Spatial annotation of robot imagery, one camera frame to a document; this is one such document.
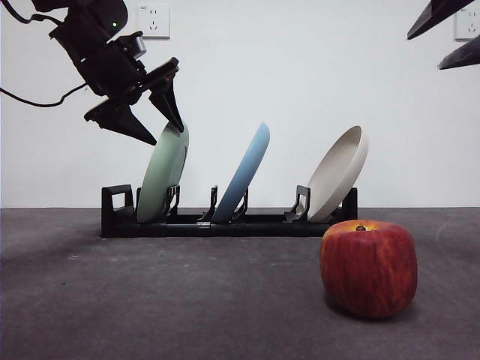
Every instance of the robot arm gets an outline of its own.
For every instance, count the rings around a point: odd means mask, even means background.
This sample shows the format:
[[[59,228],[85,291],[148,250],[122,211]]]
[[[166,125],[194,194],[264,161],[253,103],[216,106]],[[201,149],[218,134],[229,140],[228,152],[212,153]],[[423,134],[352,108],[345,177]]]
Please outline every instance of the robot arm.
[[[181,132],[184,130],[173,94],[173,78],[179,61],[172,58],[147,73],[138,60],[146,53],[141,31],[110,39],[125,27],[128,11],[123,0],[32,0],[38,11],[67,8],[49,36],[66,50],[91,90],[108,100],[85,114],[101,128],[155,145],[155,138],[131,112],[149,90],[152,104]]]

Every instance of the white plate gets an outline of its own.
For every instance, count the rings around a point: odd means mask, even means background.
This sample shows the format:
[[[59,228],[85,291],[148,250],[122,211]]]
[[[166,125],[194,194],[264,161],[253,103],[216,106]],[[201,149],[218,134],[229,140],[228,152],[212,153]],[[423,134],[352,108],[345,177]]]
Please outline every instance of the white plate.
[[[160,135],[143,178],[137,205],[137,222],[147,223],[165,212],[165,193],[182,177],[188,152],[188,128],[181,133],[168,123]]]
[[[325,220],[355,184],[368,153],[368,138],[359,126],[347,130],[328,150],[313,173],[308,220]]]

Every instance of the green plate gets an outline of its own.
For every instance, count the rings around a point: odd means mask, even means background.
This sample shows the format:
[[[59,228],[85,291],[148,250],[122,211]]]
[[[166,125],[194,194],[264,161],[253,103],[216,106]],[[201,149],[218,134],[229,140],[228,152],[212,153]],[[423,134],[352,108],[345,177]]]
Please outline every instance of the green plate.
[[[181,133],[168,123],[151,155],[137,205],[137,222],[148,223],[165,214],[165,193],[182,177],[188,152],[188,129]]]

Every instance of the blue plate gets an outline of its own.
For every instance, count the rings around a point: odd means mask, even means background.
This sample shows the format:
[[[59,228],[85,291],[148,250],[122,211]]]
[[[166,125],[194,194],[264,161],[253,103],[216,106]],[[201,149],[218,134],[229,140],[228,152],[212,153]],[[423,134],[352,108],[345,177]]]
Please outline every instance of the blue plate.
[[[211,217],[212,223],[225,223],[235,212],[237,205],[242,200],[245,191],[248,189],[258,166],[262,162],[270,142],[269,127],[263,122],[256,131],[252,143],[238,166],[232,181],[228,185],[225,194]]]

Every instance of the white wall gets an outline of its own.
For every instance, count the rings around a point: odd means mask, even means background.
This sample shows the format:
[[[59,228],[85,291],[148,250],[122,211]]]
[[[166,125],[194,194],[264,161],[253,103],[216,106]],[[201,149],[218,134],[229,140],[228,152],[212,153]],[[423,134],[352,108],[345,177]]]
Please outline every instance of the white wall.
[[[295,185],[357,124],[370,137],[360,206],[480,206],[480,67],[437,70],[461,45],[452,19],[405,40],[426,2],[169,1],[172,39],[147,41],[142,61],[180,60],[175,92],[190,128],[181,204],[207,206],[212,185],[222,194],[264,121],[271,142],[253,206],[292,205]],[[6,89],[52,102],[83,82],[48,39],[52,25],[3,11],[1,26]],[[134,30],[132,16],[123,33]],[[166,120],[146,98],[134,111],[157,137]],[[141,185],[152,147],[85,123],[99,102],[89,90],[56,109],[2,98],[2,206],[99,206],[101,187]]]

